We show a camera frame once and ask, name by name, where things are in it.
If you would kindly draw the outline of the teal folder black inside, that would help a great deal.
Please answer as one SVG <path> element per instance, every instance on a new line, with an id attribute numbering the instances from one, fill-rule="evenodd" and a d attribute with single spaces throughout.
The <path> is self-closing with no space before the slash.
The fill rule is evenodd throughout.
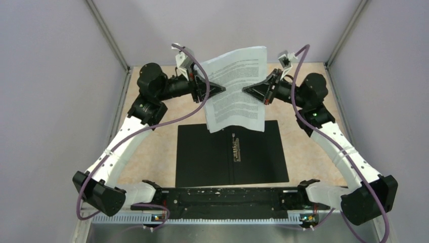
<path id="1" fill-rule="evenodd" d="M 229 126 L 210 133 L 205 124 L 180 125 L 176 187 L 289 182 L 277 120 L 263 132 Z"/>

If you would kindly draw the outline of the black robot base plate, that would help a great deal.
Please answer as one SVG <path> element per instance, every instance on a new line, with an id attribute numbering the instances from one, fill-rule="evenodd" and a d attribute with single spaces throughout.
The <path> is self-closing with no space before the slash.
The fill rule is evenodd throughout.
<path id="1" fill-rule="evenodd" d="M 158 188 L 147 205 L 131 205 L 133 211 L 168 209 L 169 219 L 283 219 L 292 211 L 327 208 L 297 187 Z"/>

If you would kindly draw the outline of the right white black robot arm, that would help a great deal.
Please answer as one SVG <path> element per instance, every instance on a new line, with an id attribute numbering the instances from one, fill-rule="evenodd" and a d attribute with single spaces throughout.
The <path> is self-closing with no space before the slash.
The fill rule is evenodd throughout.
<path id="1" fill-rule="evenodd" d="M 372 167 L 341 132 L 323 104 L 328 94 L 323 75 L 310 73 L 300 86 L 293 88 L 284 80 L 281 70 L 274 69 L 264 81 L 242 91 L 265 105 L 279 99 L 299 107 L 296 115 L 299 127 L 326 152 L 345 179 L 346 187 L 319 180 L 303 181 L 300 186 L 304 190 L 296 195 L 300 207 L 309 209 L 314 204 L 323 204 L 340 210 L 354 225 L 379 216 L 388 219 L 398 182 L 392 175 L 383 176 Z"/>

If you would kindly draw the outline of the printed paper sheet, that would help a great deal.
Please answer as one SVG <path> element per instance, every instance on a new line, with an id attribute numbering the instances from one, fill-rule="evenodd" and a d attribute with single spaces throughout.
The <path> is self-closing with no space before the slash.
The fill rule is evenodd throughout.
<path id="1" fill-rule="evenodd" d="M 262 82 L 267 76 L 267 48 L 241 48 L 201 63 L 211 83 L 225 91 L 210 97 L 205 105 L 207 129 L 218 132 L 228 126 L 265 130 L 265 106 L 243 92 L 243 88 Z"/>

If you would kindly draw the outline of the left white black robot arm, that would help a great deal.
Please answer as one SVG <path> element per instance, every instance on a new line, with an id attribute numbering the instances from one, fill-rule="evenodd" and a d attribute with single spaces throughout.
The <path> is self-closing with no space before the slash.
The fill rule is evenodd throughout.
<path id="1" fill-rule="evenodd" d="M 207 82 L 191 63 L 182 74 L 168 77 L 157 63 L 144 65 L 139 72 L 139 95 L 129 109 L 114 139 L 97 161 L 85 172 L 77 171 L 72 182 L 78 191 L 76 214 L 80 220 L 81 203 L 94 207 L 96 213 L 114 216 L 127 204 L 144 203 L 150 209 L 160 207 L 162 195 L 153 185 L 141 182 L 130 189 L 117 186 L 118 178 L 143 140 L 156 128 L 181 122 L 204 105 L 207 99 L 226 90 L 225 87 Z M 199 106 L 190 114 L 162 122 L 167 112 L 164 101 L 190 94 Z"/>

